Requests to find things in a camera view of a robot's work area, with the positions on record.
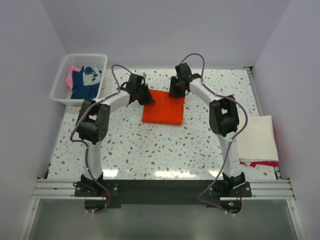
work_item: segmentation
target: laundry basket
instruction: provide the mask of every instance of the laundry basket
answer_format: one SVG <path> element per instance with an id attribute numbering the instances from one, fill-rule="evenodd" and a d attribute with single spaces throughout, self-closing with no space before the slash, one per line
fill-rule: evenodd
<path id="1" fill-rule="evenodd" d="M 82 66 L 96 67 L 102 71 L 101 82 L 95 98 L 99 98 L 103 81 L 105 78 L 107 56 L 103 54 L 70 54 L 67 55 L 59 68 L 59 71 L 55 77 L 53 87 L 51 89 L 50 97 L 53 101 L 61 102 L 67 106 L 81 106 L 83 99 L 70 99 L 72 91 L 66 84 L 66 78 L 68 76 L 68 70 L 70 65 L 77 68 Z"/>

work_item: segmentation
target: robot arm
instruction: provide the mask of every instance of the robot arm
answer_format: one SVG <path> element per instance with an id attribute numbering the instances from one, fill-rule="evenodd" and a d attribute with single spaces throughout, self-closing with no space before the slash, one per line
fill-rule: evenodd
<path id="1" fill-rule="evenodd" d="M 209 124 L 212 131 L 217 135 L 221 145 L 223 157 L 226 156 L 230 139 L 237 131 L 239 116 L 236 104 L 228 99 L 216 97 L 201 84 L 200 75 L 192 74 L 189 66 L 182 63 L 175 67 L 177 76 L 171 77 L 169 95 L 184 97 L 186 91 L 197 95 L 209 106 Z M 101 166 L 101 143 L 108 132 L 110 113 L 122 106 L 126 106 L 136 100 L 140 105 L 154 103 L 148 85 L 142 83 L 145 77 L 131 74 L 125 87 L 122 87 L 117 95 L 94 106 L 77 132 L 82 140 L 90 142 L 88 151 L 88 165 L 93 177 L 99 181 L 103 179 Z M 78 121 L 88 107 L 95 103 L 94 100 L 85 100 L 82 104 Z M 85 169 L 82 179 L 91 179 L 88 170 Z M 240 168 L 236 140 L 233 140 L 227 161 L 223 171 L 223 180 L 226 182 L 227 191 L 235 189 L 246 182 L 245 175 Z"/>

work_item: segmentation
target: white wall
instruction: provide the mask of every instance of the white wall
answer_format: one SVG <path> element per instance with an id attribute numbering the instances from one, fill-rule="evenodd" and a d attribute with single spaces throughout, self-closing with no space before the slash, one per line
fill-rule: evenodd
<path id="1" fill-rule="evenodd" d="M 67 53 L 172 68 L 187 54 L 211 68 L 253 66 L 290 0 L 41 0 Z M 196 57 L 189 63 L 200 65 Z"/>
<path id="2" fill-rule="evenodd" d="M 293 185 L 309 239 L 320 229 L 320 1 L 292 0 L 253 68 L 271 114 L 282 175 Z"/>
<path id="3" fill-rule="evenodd" d="M 49 98 L 66 52 L 39 0 L 0 7 L 0 239 L 18 239 L 64 107 Z"/>

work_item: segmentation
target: terrazzo surface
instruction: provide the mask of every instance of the terrazzo surface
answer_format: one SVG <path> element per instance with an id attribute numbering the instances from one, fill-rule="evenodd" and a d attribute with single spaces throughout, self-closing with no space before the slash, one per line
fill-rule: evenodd
<path id="1" fill-rule="evenodd" d="M 136 74 L 145 72 L 149 88 L 162 91 L 169 91 L 170 77 L 176 74 L 174 69 L 131 70 Z M 115 73 L 120 84 L 129 78 L 125 70 L 117 69 Z M 258 116 L 246 70 L 207 69 L 204 81 L 220 94 L 233 94 L 249 115 Z M 115 91 L 116 83 L 107 69 L 100 96 Z M 51 156 L 49 179 L 79 179 L 84 170 L 84 147 L 69 139 L 79 110 L 79 106 L 66 107 Z M 209 126 L 208 107 L 196 95 L 190 93 L 185 98 L 181 126 L 142 123 L 142 112 L 143 106 L 134 102 L 110 115 L 108 134 L 101 146 L 105 179 L 212 180 L 218 174 L 223 162 L 221 148 Z M 271 166 L 241 167 L 247 180 L 276 179 Z"/>

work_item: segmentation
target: folded red cloth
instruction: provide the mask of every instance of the folded red cloth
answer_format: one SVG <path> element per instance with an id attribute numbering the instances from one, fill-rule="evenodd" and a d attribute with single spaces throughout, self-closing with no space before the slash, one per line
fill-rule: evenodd
<path id="1" fill-rule="evenodd" d="M 184 97 L 169 97 L 169 92 L 150 90 L 154 104 L 143 107 L 142 122 L 181 125 L 184 119 Z"/>
<path id="2" fill-rule="evenodd" d="M 256 167 L 257 165 L 265 165 L 265 166 L 271 166 L 271 167 L 278 167 L 279 162 L 278 161 L 254 161 L 250 163 L 251 167 Z"/>

